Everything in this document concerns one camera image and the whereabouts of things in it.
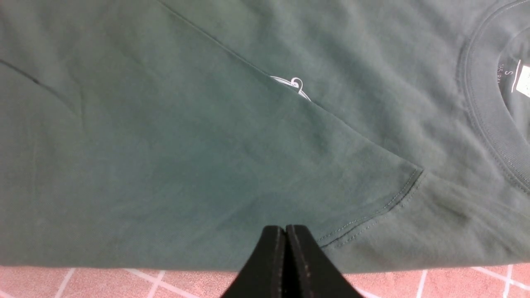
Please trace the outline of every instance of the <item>pink tile floor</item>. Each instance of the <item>pink tile floor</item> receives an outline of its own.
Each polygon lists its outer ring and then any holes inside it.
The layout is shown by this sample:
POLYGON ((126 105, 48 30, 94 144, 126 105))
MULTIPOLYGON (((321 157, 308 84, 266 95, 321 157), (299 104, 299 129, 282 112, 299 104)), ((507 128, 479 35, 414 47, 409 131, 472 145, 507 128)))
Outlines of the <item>pink tile floor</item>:
MULTIPOLYGON (((236 273, 0 267, 1 298, 217 298, 236 273)), ((530 298, 530 264, 346 275, 366 298, 530 298)))

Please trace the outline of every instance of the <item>tile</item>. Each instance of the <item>tile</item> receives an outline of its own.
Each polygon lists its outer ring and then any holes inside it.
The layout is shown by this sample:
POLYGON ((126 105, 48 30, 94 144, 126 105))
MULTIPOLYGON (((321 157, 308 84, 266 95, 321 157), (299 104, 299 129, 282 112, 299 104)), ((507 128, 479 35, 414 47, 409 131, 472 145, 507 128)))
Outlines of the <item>tile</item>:
POLYGON ((530 291, 512 285, 508 292, 508 298, 530 298, 530 291))
POLYGON ((54 297, 69 268, 0 267, 0 291, 16 298, 54 297))
POLYGON ((490 266, 490 267, 483 267, 483 268, 491 272, 500 274, 502 276, 506 276, 506 274, 508 273, 508 266, 490 266))
POLYGON ((184 297, 179 294, 175 294, 162 287, 158 287, 153 298, 184 298, 184 297))
POLYGON ((471 268, 429 270, 422 298, 502 297, 505 282, 471 268))
POLYGON ((75 269, 61 298, 145 298, 153 284, 121 269, 75 269))
POLYGON ((138 269, 138 270, 145 274, 149 274, 155 278, 158 277, 158 274, 160 273, 160 270, 155 270, 155 269, 138 269))
POLYGON ((514 265, 511 272, 511 279, 530 286, 530 264, 514 265))
POLYGON ((416 297, 421 271, 399 273, 347 274, 347 281, 360 290, 385 298, 416 297))
POLYGON ((168 271, 162 280, 201 298, 219 298, 235 277, 226 272, 168 271))

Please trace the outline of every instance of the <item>white tag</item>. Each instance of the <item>white tag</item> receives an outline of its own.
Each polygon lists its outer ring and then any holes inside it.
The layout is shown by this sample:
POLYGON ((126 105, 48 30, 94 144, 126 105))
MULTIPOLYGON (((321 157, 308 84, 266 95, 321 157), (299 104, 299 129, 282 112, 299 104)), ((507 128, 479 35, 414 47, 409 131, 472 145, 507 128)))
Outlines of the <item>white tag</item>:
POLYGON ((517 82, 517 87, 515 87, 515 90, 530 97, 530 67, 523 65, 523 69, 521 69, 521 76, 519 77, 519 81, 517 82))

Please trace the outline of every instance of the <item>green t-shirt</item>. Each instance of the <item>green t-shirt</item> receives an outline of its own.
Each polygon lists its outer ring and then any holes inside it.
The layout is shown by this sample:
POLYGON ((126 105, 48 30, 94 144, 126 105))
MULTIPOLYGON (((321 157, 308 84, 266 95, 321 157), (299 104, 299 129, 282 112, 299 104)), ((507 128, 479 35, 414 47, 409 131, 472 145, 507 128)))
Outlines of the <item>green t-shirt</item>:
POLYGON ((530 261, 530 2, 0 1, 0 265, 530 261))

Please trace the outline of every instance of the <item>white logo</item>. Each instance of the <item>white logo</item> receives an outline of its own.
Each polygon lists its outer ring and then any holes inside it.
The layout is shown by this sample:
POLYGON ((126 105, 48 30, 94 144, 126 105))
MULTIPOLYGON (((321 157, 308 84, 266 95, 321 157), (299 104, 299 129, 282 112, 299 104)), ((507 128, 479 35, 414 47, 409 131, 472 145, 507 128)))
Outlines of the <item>white logo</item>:
POLYGON ((293 77, 290 81, 288 81, 288 80, 286 80, 284 78, 277 77, 277 76, 270 76, 270 77, 272 77, 273 79, 275 79, 276 81, 278 81, 278 82, 280 82, 282 84, 286 84, 288 86, 297 88, 298 89, 298 94, 300 94, 303 98, 307 99, 308 101, 311 101, 311 99, 309 99, 309 96, 307 96, 307 94, 305 94, 305 92, 302 91, 302 87, 304 86, 304 83, 299 78, 293 77))

